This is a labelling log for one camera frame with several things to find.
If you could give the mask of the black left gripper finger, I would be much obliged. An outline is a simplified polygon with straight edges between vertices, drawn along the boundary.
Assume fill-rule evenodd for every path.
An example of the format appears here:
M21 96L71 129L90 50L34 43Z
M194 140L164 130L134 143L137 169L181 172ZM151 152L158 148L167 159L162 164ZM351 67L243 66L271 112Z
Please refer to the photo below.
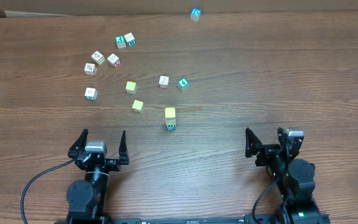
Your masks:
M87 143L88 129L84 129L79 138L73 143L68 150L68 157L75 158L81 151L85 150Z
M119 163L120 165L129 165L129 154L126 143L126 131L123 130L119 145Z

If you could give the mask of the yellow-sided picture wooden block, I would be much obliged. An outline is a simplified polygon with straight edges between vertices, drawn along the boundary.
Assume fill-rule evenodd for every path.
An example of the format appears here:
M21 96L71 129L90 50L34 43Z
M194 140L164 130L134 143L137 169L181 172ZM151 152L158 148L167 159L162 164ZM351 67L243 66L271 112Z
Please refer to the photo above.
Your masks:
M165 118L165 124L176 124L176 118Z

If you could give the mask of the yellow-top wooden block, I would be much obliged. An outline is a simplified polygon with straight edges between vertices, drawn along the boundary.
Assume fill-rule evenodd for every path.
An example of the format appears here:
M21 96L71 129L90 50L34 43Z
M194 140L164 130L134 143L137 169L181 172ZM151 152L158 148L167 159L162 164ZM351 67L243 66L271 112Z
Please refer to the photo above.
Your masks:
M174 107L165 108L166 118L176 118L176 110Z

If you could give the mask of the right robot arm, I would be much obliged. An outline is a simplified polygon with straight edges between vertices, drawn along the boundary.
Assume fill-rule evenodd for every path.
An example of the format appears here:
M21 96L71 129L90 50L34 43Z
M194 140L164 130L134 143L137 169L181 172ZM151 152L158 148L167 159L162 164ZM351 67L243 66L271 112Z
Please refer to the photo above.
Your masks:
M278 128L276 144L263 144L250 128L246 129L245 136L245 156L255 156L255 164L265 167L268 176L273 180L252 207L253 222L330 224L329 216L320 212L313 198L316 186L315 165L297 158L304 132L300 129ZM274 186L280 191L282 203L273 215L257 216L255 211L258 203Z

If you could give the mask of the teal-sided picture wooden block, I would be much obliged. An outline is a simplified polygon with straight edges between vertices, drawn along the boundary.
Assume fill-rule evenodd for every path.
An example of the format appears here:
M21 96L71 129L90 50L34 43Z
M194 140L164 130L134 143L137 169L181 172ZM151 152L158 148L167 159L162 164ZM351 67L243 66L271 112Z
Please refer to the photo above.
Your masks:
M87 100L96 100L98 96L98 91L95 88L87 87L85 90L85 98Z

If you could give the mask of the yellow umbrella wooden block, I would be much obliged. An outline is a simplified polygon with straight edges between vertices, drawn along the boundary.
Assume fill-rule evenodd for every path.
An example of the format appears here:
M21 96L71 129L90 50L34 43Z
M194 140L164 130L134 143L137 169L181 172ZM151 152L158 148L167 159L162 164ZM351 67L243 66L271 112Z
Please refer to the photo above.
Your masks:
M126 92L130 94L135 94L137 91L137 83L128 81L126 83Z

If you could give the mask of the leaf picture wooden block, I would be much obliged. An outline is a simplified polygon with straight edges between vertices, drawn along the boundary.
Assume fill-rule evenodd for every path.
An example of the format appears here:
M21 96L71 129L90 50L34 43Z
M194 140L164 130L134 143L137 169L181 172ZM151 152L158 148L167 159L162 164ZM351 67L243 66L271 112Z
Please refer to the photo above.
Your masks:
M87 75L95 76L97 74L97 67L93 63L86 63L84 71Z

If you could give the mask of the red-sided wooden block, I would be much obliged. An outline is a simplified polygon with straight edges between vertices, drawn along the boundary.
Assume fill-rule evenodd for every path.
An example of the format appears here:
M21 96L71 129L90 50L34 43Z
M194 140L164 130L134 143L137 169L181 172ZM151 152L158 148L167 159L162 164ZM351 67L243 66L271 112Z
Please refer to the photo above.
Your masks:
M169 77L167 76L160 76L158 85L160 88L168 88L169 86Z

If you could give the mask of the green number four block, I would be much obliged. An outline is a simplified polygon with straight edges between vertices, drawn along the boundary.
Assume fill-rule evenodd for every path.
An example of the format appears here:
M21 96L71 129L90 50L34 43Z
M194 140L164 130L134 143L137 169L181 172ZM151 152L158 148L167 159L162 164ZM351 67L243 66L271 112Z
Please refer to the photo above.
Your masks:
M178 81L178 88L181 90L181 91L184 91L186 88L188 88L189 86L189 81L183 77L181 79L179 79Z

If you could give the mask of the small plain wooden block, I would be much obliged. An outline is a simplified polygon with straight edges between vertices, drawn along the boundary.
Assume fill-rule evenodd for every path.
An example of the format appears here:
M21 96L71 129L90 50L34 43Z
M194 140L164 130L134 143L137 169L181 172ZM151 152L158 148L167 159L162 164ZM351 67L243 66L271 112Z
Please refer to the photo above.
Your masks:
M92 55L91 58L94 62L96 62L98 65L101 65L104 61L104 55L102 53L100 53L99 51L95 51Z

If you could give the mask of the red U wooden block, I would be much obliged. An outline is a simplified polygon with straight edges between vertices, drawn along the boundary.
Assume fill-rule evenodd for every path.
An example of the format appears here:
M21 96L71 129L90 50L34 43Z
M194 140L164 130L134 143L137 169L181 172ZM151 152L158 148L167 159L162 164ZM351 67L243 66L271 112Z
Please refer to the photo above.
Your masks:
M118 67L121 64L119 57L116 54L111 54L108 57L108 63L114 68Z

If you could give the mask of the green R wooden block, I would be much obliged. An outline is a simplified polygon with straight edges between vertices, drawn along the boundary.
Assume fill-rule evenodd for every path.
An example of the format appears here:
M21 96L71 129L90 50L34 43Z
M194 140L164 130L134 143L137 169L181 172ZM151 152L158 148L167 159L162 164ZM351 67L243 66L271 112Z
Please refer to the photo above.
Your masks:
M125 34L124 39L125 39L128 47L131 47L136 44L135 38L131 32L128 34Z

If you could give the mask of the green letter wooden block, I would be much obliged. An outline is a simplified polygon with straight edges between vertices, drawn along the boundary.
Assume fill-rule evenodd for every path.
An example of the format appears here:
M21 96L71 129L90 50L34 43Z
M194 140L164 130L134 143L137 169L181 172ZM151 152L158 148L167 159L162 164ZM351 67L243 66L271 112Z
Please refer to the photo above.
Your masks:
M126 47L126 41L123 35L119 35L115 37L117 48L122 49Z

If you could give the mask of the blue-top wooden block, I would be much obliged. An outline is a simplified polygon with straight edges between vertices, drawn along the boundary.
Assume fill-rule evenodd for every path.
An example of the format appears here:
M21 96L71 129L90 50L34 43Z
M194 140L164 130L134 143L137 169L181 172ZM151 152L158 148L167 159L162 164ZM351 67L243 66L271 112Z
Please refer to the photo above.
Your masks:
M200 16L201 16L201 10L194 7L194 8L191 10L190 19L191 19L192 21L198 22L199 19L200 19Z

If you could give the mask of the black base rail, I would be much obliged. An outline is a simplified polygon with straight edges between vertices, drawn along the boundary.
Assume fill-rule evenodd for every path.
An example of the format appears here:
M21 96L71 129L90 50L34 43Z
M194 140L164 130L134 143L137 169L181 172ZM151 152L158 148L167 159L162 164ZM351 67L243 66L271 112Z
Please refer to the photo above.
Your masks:
M191 218L191 219L154 219L141 220L140 218L108 218L106 221L57 221L55 224L69 223L108 223L108 224L255 224L252 215L237 218Z

